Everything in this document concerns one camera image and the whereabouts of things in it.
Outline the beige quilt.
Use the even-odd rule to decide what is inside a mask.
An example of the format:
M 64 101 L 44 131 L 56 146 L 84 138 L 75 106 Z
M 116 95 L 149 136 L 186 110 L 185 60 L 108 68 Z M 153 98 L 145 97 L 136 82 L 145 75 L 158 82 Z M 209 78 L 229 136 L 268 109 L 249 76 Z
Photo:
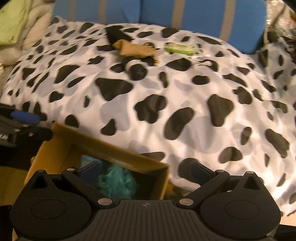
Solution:
M 32 1 L 27 21 L 17 42 L 12 45 L 1 45 L 1 65 L 14 65 L 27 49 L 43 38 L 51 21 L 54 3 L 54 1 Z

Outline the black foam sponge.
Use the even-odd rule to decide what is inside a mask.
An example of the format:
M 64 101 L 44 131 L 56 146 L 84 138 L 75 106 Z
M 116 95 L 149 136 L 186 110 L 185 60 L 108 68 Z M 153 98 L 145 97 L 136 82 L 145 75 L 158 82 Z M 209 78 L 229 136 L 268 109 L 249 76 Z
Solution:
M 130 43 L 133 38 L 125 34 L 116 26 L 106 28 L 106 34 L 112 50 L 119 50 L 126 43 Z

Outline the black roll with white band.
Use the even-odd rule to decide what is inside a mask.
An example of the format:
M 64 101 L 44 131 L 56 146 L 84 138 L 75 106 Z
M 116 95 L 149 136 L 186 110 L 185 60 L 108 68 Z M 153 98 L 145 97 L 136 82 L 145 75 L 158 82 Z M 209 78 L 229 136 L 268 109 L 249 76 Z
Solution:
M 139 59 L 126 57 L 122 60 L 122 66 L 131 80 L 139 81 L 146 77 L 147 69 Z

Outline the white cable adapter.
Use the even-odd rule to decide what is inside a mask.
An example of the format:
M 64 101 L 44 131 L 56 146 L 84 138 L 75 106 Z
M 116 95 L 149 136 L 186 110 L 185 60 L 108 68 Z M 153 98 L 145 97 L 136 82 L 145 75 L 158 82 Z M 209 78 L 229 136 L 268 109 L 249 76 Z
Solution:
M 209 55 L 198 55 L 196 57 L 196 64 L 199 66 L 212 66 L 213 63 L 211 60 L 208 60 L 207 57 L 209 57 Z

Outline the clutter pile with plastic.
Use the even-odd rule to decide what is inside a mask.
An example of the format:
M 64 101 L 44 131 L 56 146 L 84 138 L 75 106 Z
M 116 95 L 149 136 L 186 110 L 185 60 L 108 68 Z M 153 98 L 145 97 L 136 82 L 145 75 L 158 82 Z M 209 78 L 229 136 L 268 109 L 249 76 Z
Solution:
M 263 41 L 265 44 L 283 37 L 295 41 L 295 1 L 265 1 L 267 9 Z

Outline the green blanket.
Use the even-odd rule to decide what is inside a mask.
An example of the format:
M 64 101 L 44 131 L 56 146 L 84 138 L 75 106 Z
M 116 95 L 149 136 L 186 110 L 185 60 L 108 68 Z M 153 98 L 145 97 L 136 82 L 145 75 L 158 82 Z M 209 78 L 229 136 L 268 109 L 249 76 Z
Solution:
M 32 1 L 8 1 L 1 8 L 1 45 L 15 44 L 27 21 Z

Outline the green wet wipes pack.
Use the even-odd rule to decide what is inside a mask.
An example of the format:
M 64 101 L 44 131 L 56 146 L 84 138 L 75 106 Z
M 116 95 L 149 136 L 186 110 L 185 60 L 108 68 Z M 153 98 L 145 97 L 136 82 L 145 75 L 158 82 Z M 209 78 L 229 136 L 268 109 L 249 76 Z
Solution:
M 179 53 L 188 56 L 193 56 L 197 54 L 197 50 L 194 46 L 176 44 L 176 43 L 166 43 L 165 50 L 169 53 Z

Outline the cardboard box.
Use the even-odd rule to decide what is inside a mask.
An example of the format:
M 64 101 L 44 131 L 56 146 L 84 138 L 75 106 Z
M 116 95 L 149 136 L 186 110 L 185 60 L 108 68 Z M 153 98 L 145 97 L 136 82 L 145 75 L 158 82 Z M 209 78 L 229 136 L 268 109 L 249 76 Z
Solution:
M 154 177 L 154 182 L 144 180 L 144 185 L 140 185 L 140 190 L 148 195 L 147 199 L 149 200 L 164 198 L 169 182 L 169 166 L 167 164 L 120 149 L 84 135 L 74 128 L 57 123 L 53 124 L 51 131 L 53 137 L 41 144 L 26 175 L 25 184 L 39 169 L 44 169 L 48 174 L 60 174 L 68 168 L 78 168 L 81 156 L 87 155 L 117 164 L 135 173 Z

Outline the cow print blanket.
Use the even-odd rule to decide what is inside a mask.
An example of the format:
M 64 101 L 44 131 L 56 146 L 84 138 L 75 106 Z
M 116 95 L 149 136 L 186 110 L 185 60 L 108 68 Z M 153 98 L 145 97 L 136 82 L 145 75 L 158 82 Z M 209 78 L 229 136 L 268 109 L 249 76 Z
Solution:
M 201 33 L 157 25 L 119 24 L 136 44 L 151 42 L 133 81 L 112 50 L 106 26 L 55 17 L 44 37 L 8 76 L 1 102 L 36 113 L 170 166 L 171 182 L 197 185 L 178 174 L 182 161 L 199 161 L 233 175 L 262 178 L 284 215 L 295 212 L 295 63 L 284 40 L 253 55 Z M 166 43 L 197 54 L 169 53 Z M 196 64 L 209 55 L 212 66 Z

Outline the teal fluffy item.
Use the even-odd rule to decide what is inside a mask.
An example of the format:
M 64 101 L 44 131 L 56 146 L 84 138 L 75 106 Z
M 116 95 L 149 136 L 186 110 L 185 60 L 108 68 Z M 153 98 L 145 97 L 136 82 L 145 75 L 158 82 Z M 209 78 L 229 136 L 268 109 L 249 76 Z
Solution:
M 87 155 L 81 156 L 79 169 L 92 161 L 97 161 L 101 164 L 99 178 L 94 184 L 91 184 L 92 187 L 113 201 L 132 199 L 136 194 L 137 183 L 129 170 L 117 164 L 112 164 Z

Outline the right blue striped cushion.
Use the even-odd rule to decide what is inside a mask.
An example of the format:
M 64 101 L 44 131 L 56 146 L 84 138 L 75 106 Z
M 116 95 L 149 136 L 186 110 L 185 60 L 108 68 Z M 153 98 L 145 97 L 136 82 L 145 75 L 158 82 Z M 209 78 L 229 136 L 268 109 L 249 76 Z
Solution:
M 261 45 L 267 18 L 266 1 L 142 1 L 140 21 L 217 37 L 242 53 Z

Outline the tan drawstring pouch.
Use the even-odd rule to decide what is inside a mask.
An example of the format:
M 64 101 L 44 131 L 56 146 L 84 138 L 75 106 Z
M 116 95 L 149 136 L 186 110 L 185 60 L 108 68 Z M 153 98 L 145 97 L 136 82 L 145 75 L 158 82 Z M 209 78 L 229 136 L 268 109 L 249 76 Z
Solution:
M 112 44 L 112 47 L 119 51 L 120 56 L 135 57 L 136 59 L 152 58 L 153 65 L 159 63 L 157 49 L 151 42 L 140 45 L 121 39 Z

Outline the left blue striped cushion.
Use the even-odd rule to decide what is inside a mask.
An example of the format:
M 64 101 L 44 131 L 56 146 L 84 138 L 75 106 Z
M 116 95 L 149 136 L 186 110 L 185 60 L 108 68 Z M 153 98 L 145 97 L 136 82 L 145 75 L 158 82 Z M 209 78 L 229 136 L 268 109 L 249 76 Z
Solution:
M 53 16 L 100 24 L 138 23 L 141 4 L 139 0 L 61 0 L 55 1 Z

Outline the blue striped cushion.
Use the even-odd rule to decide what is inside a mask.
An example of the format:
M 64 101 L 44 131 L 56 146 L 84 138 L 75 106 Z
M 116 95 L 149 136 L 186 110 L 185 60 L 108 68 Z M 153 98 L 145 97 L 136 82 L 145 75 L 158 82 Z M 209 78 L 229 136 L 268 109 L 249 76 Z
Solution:
M 142 1 L 140 21 L 217 37 L 242 53 L 261 45 L 267 18 L 266 1 Z
M 139 0 L 61 0 L 55 1 L 53 16 L 100 24 L 138 23 L 141 4 Z

